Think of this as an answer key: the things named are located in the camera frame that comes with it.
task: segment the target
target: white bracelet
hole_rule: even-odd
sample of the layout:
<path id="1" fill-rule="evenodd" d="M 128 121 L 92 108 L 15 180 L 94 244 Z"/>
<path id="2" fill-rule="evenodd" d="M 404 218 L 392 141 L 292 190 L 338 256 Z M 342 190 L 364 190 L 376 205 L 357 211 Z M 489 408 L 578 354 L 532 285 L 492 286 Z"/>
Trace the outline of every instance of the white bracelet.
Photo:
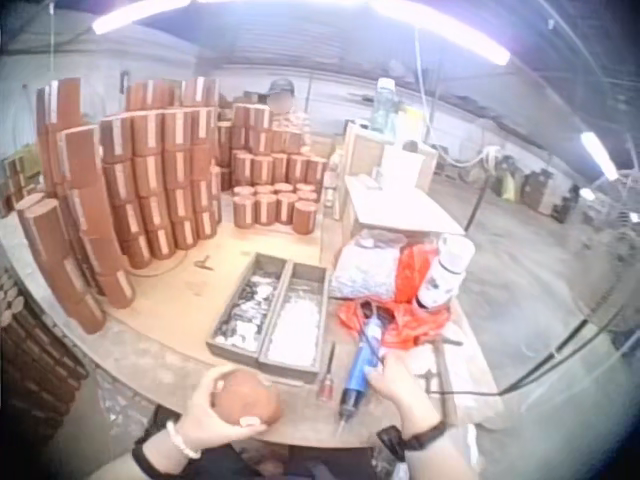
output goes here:
<path id="1" fill-rule="evenodd" d="M 193 451 L 189 447 L 187 447 L 187 445 L 184 443 L 184 439 L 176 431 L 176 425 L 171 420 L 167 422 L 167 432 L 169 432 L 171 443 L 173 443 L 178 448 L 178 450 L 184 453 L 185 456 L 189 457 L 192 460 L 197 460 L 202 456 L 201 450 Z"/>

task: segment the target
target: screwdriver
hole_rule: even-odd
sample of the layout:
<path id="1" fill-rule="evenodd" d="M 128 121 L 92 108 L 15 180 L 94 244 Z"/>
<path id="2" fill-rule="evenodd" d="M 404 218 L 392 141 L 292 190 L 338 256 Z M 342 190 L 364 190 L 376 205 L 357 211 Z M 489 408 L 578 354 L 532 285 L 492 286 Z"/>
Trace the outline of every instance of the screwdriver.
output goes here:
<path id="1" fill-rule="evenodd" d="M 342 433 L 346 423 L 356 414 L 369 389 L 365 369 L 378 366 L 382 335 L 386 327 L 393 321 L 393 312 L 391 310 L 374 307 L 370 301 L 365 301 L 361 305 L 363 313 L 365 312 L 365 307 L 369 307 L 371 315 L 366 321 L 364 331 L 360 332 L 360 345 L 340 397 L 340 409 L 338 411 L 340 425 L 336 433 L 337 436 Z"/>
<path id="2" fill-rule="evenodd" d="M 327 362 L 327 371 L 318 386 L 318 400 L 330 402 L 333 400 L 333 376 L 331 375 L 331 367 L 333 365 L 333 355 L 336 353 L 336 342 L 331 344 L 329 351 L 329 361 Z"/>

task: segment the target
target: blue electric screwdriver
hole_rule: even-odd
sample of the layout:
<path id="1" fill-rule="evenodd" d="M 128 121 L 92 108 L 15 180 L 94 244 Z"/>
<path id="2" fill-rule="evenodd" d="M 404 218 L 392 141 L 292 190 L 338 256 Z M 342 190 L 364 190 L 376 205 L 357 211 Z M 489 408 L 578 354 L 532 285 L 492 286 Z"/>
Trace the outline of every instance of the blue electric screwdriver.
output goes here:
<path id="1" fill-rule="evenodd" d="M 380 358 L 380 344 L 387 326 L 393 321 L 393 312 L 387 308 L 374 306 L 366 300 L 360 305 L 365 318 L 363 330 L 360 332 L 360 345 L 353 359 L 347 383 L 340 397 L 337 435 L 340 435 L 345 424 L 353 418 L 362 403 L 369 383 L 365 375 L 365 367 L 376 368 Z"/>

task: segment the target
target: dark hat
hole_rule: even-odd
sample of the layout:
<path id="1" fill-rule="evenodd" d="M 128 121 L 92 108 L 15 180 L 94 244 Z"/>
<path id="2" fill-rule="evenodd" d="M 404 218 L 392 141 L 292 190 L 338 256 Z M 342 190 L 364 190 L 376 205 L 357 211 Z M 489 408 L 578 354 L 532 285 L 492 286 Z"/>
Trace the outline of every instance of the dark hat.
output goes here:
<path id="1" fill-rule="evenodd" d="M 293 86 L 293 82 L 288 78 L 278 78 L 273 82 L 271 82 L 271 85 L 269 85 L 269 91 L 267 92 L 267 95 L 271 95 L 272 93 L 281 93 L 281 92 L 288 92 L 292 96 L 295 96 L 296 89 Z"/>

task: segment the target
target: ceiling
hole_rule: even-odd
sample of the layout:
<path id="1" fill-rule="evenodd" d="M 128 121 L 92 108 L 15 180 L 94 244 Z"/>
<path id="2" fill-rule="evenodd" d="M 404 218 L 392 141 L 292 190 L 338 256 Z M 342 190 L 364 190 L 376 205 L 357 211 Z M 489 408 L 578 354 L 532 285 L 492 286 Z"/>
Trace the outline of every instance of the ceiling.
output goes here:
<path id="1" fill-rule="evenodd" d="M 423 34 L 421 58 L 428 82 L 441 55 L 444 59 L 444 101 L 493 119 L 588 180 L 600 171 L 580 144 L 579 133 L 586 129 L 599 135 L 618 168 L 632 168 L 627 138 L 640 147 L 635 113 L 640 111 L 640 72 L 629 48 L 640 40 L 635 28 L 639 7 L 632 0 L 422 2 L 485 32 L 513 55 L 506 67 L 496 67 Z M 96 14 L 124 3 L 57 1 L 59 8 Z M 275 63 L 372 79 L 392 74 L 400 85 L 417 89 L 408 26 L 371 9 L 347 13 L 342 7 L 299 3 L 291 8 L 282 3 L 194 4 L 141 23 L 201 46 L 202 62 Z M 341 8 L 339 15 L 336 8 Z M 15 32 L 7 32 L 6 26 L 3 30 L 6 45 Z"/>

